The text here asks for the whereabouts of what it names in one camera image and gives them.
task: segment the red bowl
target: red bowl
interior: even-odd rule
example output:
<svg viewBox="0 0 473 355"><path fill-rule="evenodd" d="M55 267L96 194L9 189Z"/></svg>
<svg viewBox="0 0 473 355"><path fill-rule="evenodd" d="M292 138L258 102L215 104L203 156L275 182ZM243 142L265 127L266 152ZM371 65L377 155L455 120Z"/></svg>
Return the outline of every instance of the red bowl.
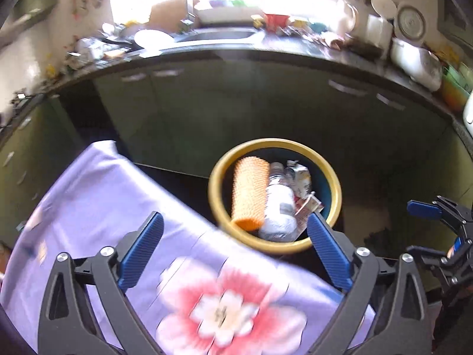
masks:
<svg viewBox="0 0 473 355"><path fill-rule="evenodd" d="M289 16L285 14L265 14L266 30L276 32L281 27L285 28L288 25Z"/></svg>

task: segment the bottle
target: bottle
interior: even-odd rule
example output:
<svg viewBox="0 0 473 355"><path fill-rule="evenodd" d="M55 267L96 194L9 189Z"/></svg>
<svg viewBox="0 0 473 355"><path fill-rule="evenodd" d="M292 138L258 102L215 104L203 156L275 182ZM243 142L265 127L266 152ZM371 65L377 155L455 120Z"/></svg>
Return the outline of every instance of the bottle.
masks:
<svg viewBox="0 0 473 355"><path fill-rule="evenodd" d="M287 243L297 238L294 193L281 163L271 163L269 185L266 188L264 224L258 235L267 241Z"/></svg>

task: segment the blue gripper pad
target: blue gripper pad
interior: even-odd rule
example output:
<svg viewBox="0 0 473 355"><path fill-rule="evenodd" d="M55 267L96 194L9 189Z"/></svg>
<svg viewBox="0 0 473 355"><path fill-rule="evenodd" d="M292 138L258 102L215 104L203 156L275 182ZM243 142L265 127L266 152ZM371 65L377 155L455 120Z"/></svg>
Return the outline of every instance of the blue gripper pad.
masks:
<svg viewBox="0 0 473 355"><path fill-rule="evenodd" d="M118 287L123 292L136 286L163 232L164 220L162 215L157 213L139 234L119 265Z"/></svg>
<svg viewBox="0 0 473 355"><path fill-rule="evenodd" d="M307 234L334 286L349 291L353 285L350 275L351 262L314 213L307 220Z"/></svg>
<svg viewBox="0 0 473 355"><path fill-rule="evenodd" d="M409 200L407 202L407 212L418 218L440 220L442 210L434 204L422 203L421 201Z"/></svg>

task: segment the kitchen counter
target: kitchen counter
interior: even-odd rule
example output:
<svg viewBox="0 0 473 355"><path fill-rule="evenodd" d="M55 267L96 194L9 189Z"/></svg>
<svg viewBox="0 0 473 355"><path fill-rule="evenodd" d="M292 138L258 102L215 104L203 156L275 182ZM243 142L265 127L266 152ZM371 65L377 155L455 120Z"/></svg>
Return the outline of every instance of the kitchen counter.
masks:
<svg viewBox="0 0 473 355"><path fill-rule="evenodd" d="M252 42L225 40L208 41L207 44L192 44L190 42L187 45L179 43L177 48L164 49L158 52L142 50L129 53L123 59L99 61L82 68L71 77L63 78L45 93L55 93L82 80L95 79L103 75L152 66L162 62L200 59L249 59L286 63L346 75L358 81L371 83L397 93L431 109L451 122L452 127L473 159L473 138L466 130L462 120L456 117L442 101L413 82L395 66L382 62L370 62L352 52L336 51L298 38L280 38L274 34L264 32L259 32L254 36L259 38ZM34 103L37 101L37 99L33 99L20 117L24 118L25 113L32 110ZM10 129L4 130L0 134L0 148L8 135L20 123L21 120L15 121Z"/></svg>

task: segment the stainless steel sink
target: stainless steel sink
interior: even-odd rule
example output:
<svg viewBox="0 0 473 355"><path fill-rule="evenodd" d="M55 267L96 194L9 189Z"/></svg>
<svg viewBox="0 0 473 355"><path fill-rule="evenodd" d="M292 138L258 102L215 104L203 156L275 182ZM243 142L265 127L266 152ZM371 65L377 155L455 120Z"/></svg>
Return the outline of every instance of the stainless steel sink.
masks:
<svg viewBox="0 0 473 355"><path fill-rule="evenodd" d="M255 28L206 28L193 30L174 38L174 42L205 40L241 40L256 34Z"/></svg>

